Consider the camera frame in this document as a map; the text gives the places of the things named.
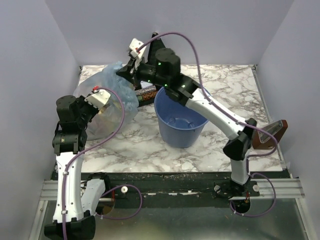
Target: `gray floor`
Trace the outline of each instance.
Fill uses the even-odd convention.
[[[260,213],[270,200],[255,200],[249,213]],[[135,209],[114,209],[123,217]],[[267,215],[247,218],[228,208],[143,208],[128,220],[96,218],[94,240],[307,240],[294,199],[279,199]]]

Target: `blue bin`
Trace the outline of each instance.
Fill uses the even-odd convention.
[[[175,148],[188,148],[195,143],[208,122],[199,113],[171,100],[164,88],[154,99],[162,139]]]

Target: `plastic bag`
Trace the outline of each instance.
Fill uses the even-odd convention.
[[[109,88],[115,91],[122,100],[125,112],[123,125],[128,124],[138,113],[139,102],[134,86],[123,77],[116,75],[116,71],[122,68],[122,62],[110,64],[101,72],[98,72],[83,81],[74,91],[73,95],[87,96],[95,86]],[[121,106],[113,93],[108,101],[109,106],[104,112],[99,112],[88,124],[86,133],[88,140],[106,138],[114,132],[120,124],[122,117]]]

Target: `gray wall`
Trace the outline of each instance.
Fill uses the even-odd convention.
[[[273,119],[287,119],[281,140],[299,176],[320,238],[320,1],[295,0],[257,69]]]
[[[132,38],[178,31],[195,43],[203,64],[256,64],[293,0],[46,0],[75,58],[84,65],[127,62]],[[183,63],[188,43],[167,36]]]
[[[43,0],[0,1],[0,239],[28,239],[78,64]]]

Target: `white marble surface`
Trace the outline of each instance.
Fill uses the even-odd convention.
[[[84,66],[80,81],[104,66]],[[182,73],[198,80],[196,66],[184,65]],[[204,86],[220,103],[258,126],[268,121],[253,77],[247,65],[202,65]],[[85,154],[82,172],[228,172],[230,160],[223,147],[228,139],[208,123],[196,143],[186,149],[173,148],[161,138],[154,106],[141,107],[134,120],[109,142]],[[97,141],[88,141],[86,147]],[[251,171],[282,171],[278,153],[251,158]]]

